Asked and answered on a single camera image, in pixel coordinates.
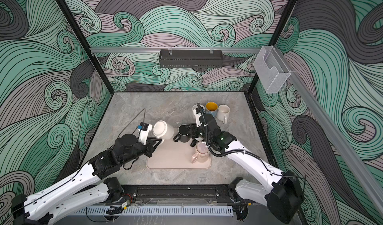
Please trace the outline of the cream white mug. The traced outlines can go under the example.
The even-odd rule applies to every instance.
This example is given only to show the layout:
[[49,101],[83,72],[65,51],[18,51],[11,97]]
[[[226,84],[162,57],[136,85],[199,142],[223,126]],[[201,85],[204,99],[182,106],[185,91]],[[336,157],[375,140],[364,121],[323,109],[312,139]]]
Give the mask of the cream white mug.
[[169,123],[159,120],[153,126],[153,135],[157,139],[170,140],[174,136],[175,129]]

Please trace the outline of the blue butterfly mug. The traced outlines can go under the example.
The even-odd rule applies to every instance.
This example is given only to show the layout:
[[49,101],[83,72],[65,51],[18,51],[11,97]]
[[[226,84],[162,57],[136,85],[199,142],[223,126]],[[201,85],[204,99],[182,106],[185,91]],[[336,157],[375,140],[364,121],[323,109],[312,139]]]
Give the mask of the blue butterfly mug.
[[213,117],[216,117],[218,112],[218,105],[215,102],[208,102],[205,105],[205,112],[211,114]]

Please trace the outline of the black mug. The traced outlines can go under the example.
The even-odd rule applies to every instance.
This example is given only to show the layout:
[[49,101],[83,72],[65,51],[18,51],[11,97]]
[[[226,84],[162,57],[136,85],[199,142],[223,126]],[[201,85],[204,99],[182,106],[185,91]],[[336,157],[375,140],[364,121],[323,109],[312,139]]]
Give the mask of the black mug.
[[190,129],[187,125],[181,125],[178,128],[178,133],[173,137],[174,142],[187,143],[190,141]]

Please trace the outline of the pink iridescent mug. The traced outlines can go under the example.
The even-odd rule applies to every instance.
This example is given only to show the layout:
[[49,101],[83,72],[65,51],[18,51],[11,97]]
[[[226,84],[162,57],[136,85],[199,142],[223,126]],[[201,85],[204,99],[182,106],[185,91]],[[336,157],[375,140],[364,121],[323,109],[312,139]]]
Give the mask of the pink iridescent mug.
[[191,163],[204,163],[209,159],[209,150],[205,142],[198,142],[194,148],[195,153],[191,157]]

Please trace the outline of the cream speckled mug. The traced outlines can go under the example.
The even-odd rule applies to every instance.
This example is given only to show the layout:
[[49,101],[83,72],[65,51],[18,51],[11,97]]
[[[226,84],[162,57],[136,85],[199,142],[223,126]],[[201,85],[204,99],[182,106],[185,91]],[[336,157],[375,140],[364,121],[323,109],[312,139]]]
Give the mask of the cream speckled mug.
[[203,105],[201,105],[201,104],[195,104],[195,105],[192,107],[192,112],[193,112],[194,114],[198,114],[198,110],[199,110],[199,109],[201,109],[202,112],[205,111],[205,107],[204,107]]

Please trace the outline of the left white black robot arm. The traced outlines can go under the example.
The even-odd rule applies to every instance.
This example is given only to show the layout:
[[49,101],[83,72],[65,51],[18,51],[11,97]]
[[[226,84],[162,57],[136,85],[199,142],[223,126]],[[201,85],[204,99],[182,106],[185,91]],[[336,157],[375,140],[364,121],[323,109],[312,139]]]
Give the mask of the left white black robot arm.
[[152,157],[161,142],[161,139],[154,137],[141,142],[133,134],[117,138],[114,145],[61,181],[38,193],[13,198],[13,223],[48,225],[81,208],[119,201],[124,196],[124,190],[112,174],[142,155]]

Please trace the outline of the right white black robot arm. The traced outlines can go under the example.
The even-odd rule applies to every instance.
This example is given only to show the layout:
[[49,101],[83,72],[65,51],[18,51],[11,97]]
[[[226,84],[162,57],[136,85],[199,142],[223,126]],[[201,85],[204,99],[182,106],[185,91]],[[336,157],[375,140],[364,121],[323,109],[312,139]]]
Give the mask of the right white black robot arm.
[[200,138],[214,157],[226,157],[252,175],[257,183],[236,178],[231,187],[234,198],[264,205],[282,223],[289,224],[304,201],[301,177],[268,164],[250,152],[235,136],[221,130],[211,114],[195,111],[190,124],[191,138]]

